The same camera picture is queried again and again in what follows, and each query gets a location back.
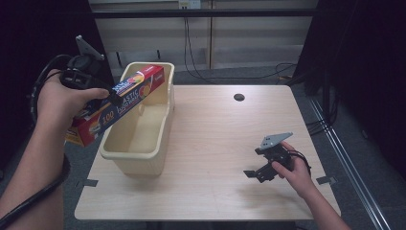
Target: table top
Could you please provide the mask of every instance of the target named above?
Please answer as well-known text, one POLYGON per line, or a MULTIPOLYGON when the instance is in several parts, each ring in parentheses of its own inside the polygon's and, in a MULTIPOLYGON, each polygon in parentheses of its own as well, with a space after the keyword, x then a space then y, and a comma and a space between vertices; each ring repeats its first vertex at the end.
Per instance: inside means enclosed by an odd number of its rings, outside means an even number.
POLYGON ((303 153, 312 178, 340 214, 325 171, 289 87, 174 85, 175 109, 161 175, 128 176, 97 154, 75 215, 108 220, 312 219, 285 179, 259 183, 243 171, 266 164, 254 149, 266 135, 293 132, 286 141, 303 153), (238 102, 235 94, 245 100, 238 102))

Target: gray carpet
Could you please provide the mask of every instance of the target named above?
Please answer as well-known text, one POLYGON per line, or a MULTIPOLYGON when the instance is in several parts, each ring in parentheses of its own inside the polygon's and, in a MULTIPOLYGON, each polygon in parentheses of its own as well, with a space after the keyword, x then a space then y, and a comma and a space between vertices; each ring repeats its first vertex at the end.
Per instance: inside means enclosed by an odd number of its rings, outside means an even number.
MULTIPOLYGON (((201 76, 206 79, 217 78, 208 79, 208 81, 216 84, 275 84, 278 81, 277 76, 265 77, 274 73, 275 67, 236 68, 199 72, 201 76)), ((281 73, 281 75, 291 75, 292 73, 293 68, 290 68, 285 73, 281 73)), ((177 72, 174 75, 174 84, 209 83, 192 77, 188 72, 177 72)), ((304 93, 303 85, 298 84, 292 86, 292 91, 304 116, 304 121, 306 123, 316 121, 316 116, 314 115, 308 97, 304 93)), ((314 96, 314 98, 320 100, 321 94, 314 96)), ((356 169, 364 179, 366 186, 371 190, 371 194, 382 208, 389 225, 392 229, 404 229, 406 225, 406 219, 404 218, 406 217, 405 181, 384 160, 374 141, 371 138, 366 138, 363 132, 364 128, 358 125, 350 111, 347 111, 345 105, 342 103, 339 104, 337 120, 333 127, 348 151, 356 169)), ((374 229, 375 227, 361 199, 353 189, 328 138, 324 133, 319 133, 312 136, 312 140, 326 174, 337 179, 337 183, 333 184, 331 188, 336 196, 345 222, 347 222, 352 229, 374 229)), ((75 218, 74 212, 83 187, 82 182, 87 178, 100 141, 101 138, 87 148, 80 148, 69 143, 66 145, 66 154, 70 158, 72 172, 64 184, 65 229, 146 229, 147 224, 145 222, 82 221, 75 218)), ((21 148, 9 164, 6 170, 6 178, 0 183, 0 193, 3 192, 10 179, 23 149, 24 147, 21 148)), ((317 229, 314 221, 311 220, 298 220, 296 224, 297 226, 309 230, 317 229)), ((261 227, 267 229, 281 229, 280 227, 276 227, 275 223, 272 222, 265 222, 261 227)))

